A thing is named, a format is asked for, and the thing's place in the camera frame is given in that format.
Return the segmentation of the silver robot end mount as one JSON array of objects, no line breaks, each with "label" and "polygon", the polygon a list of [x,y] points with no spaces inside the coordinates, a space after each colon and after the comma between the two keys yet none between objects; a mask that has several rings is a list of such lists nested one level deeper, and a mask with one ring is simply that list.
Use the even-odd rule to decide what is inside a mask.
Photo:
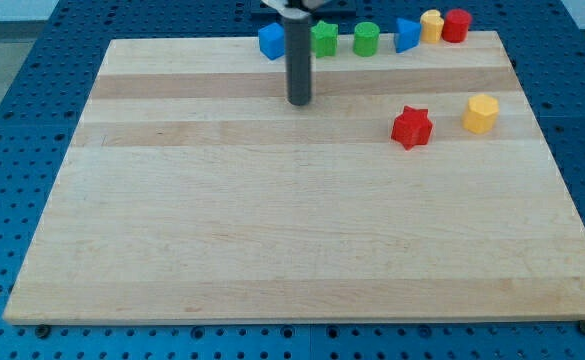
[{"label": "silver robot end mount", "polygon": [[280,14],[292,11],[312,12],[331,0],[261,0],[263,4]]}]

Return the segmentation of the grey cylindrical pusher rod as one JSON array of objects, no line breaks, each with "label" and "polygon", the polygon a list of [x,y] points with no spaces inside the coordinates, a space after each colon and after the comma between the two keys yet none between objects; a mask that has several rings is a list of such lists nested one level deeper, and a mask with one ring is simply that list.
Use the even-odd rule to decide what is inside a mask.
[{"label": "grey cylindrical pusher rod", "polygon": [[287,100],[305,106],[312,96],[311,17],[302,10],[283,12]]}]

